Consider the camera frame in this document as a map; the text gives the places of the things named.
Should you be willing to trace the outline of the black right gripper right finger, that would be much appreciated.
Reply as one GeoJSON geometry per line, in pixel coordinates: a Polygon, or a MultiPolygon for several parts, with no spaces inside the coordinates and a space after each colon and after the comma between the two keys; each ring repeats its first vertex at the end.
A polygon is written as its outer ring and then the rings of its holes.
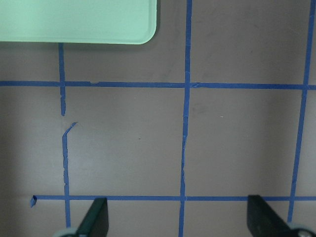
{"type": "Polygon", "coordinates": [[[298,237],[260,195],[249,195],[247,200],[247,227],[253,237],[298,237]]]}

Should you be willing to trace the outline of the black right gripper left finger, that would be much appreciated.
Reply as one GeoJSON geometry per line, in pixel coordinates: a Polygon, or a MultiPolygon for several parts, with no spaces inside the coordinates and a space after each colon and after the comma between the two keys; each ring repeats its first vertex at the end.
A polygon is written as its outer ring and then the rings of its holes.
{"type": "Polygon", "coordinates": [[[76,237],[106,237],[109,230],[107,199],[96,198],[75,232],[76,237]]]}

